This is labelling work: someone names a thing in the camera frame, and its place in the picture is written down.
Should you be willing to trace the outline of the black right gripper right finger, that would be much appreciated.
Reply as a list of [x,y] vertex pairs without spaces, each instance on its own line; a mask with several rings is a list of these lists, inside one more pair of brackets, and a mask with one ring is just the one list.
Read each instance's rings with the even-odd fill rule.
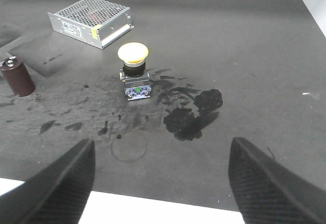
[[245,223],[325,223],[325,191],[243,137],[232,140],[228,176]]

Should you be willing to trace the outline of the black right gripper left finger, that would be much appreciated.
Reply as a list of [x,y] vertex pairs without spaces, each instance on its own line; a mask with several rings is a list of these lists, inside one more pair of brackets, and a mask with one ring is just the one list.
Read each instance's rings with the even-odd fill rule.
[[1,223],[79,223],[95,168],[94,141],[84,139],[1,196]]

